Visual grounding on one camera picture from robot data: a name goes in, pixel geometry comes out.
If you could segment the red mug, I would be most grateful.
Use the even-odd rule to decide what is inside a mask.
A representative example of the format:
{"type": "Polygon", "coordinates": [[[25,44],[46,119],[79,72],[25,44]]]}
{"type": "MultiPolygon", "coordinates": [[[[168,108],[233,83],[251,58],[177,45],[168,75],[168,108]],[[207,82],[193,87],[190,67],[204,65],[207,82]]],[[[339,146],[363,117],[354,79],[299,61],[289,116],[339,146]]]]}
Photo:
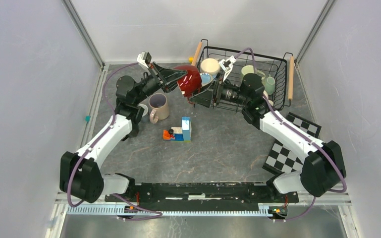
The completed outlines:
{"type": "Polygon", "coordinates": [[[202,79],[196,66],[179,65],[173,69],[187,71],[187,74],[177,81],[178,87],[184,97],[191,97],[193,94],[200,92],[202,79]]]}

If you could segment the blue mug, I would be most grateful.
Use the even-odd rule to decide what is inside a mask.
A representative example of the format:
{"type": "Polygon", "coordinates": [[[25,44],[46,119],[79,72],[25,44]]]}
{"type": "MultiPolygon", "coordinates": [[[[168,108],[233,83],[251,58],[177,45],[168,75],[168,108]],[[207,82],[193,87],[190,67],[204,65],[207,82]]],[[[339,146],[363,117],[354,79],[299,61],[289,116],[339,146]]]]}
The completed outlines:
{"type": "Polygon", "coordinates": [[[213,81],[213,77],[208,73],[200,73],[202,87],[209,85],[213,81]]]}

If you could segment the pink mug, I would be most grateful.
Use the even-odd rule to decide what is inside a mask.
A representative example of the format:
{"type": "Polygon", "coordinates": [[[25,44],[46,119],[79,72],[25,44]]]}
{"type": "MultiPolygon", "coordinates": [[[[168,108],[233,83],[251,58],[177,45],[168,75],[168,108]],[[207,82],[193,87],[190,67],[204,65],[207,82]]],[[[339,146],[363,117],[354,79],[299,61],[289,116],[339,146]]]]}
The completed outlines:
{"type": "Polygon", "coordinates": [[[155,93],[148,100],[150,106],[149,119],[152,124],[169,116],[168,100],[165,94],[155,93]]]}

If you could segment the grey blue small cup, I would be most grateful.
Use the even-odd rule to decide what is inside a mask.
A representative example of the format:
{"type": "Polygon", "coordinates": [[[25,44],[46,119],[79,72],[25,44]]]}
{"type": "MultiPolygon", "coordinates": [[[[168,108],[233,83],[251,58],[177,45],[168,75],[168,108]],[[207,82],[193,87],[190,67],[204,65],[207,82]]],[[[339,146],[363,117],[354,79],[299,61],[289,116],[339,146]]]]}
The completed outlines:
{"type": "Polygon", "coordinates": [[[149,111],[147,105],[145,105],[145,104],[139,104],[138,106],[143,109],[142,118],[146,117],[148,115],[148,111],[149,111]]]}

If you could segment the green mug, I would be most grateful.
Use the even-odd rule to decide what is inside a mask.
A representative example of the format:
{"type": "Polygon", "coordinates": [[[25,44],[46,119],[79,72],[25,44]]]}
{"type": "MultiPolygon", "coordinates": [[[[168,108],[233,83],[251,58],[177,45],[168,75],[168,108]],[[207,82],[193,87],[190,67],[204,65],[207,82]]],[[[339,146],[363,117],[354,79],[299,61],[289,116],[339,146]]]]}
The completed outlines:
{"type": "Polygon", "coordinates": [[[263,71],[259,70],[258,68],[254,69],[252,65],[246,65],[240,70],[240,80],[243,80],[244,76],[248,73],[255,73],[259,75],[262,80],[266,78],[266,74],[263,71]]]}

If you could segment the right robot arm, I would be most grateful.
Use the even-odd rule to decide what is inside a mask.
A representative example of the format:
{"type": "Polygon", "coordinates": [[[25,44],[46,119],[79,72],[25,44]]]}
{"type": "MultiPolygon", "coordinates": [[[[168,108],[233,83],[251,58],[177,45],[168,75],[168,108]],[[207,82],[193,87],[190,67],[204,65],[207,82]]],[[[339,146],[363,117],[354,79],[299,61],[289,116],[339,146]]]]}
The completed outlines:
{"type": "Polygon", "coordinates": [[[194,93],[190,102],[205,107],[226,101],[242,105],[244,119],[255,128],[271,135],[302,161],[299,171],[282,173],[266,189],[267,198],[280,202],[287,193],[306,191],[320,197],[330,191],[347,191],[346,171],[340,145],[323,142],[295,126],[270,104],[261,77],[246,74],[239,86],[214,80],[194,93]]]}

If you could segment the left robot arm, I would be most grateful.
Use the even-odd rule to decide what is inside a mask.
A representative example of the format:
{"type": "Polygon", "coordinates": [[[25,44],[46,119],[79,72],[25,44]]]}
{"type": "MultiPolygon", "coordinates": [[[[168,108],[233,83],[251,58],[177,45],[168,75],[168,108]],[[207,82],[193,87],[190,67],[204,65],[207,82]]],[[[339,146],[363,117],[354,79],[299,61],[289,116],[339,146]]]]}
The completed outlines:
{"type": "Polygon", "coordinates": [[[65,152],[60,160],[60,190],[66,192],[67,202],[77,207],[83,202],[93,203],[101,195],[117,194],[124,202],[135,198],[133,179],[122,174],[103,175],[101,166],[115,146],[139,133],[144,109],[139,104],[162,89],[168,93],[187,76],[183,69],[164,68],[144,63],[147,70],[139,82],[129,75],[116,82],[116,105],[109,105],[112,115],[106,125],[76,152],[65,152]]]}

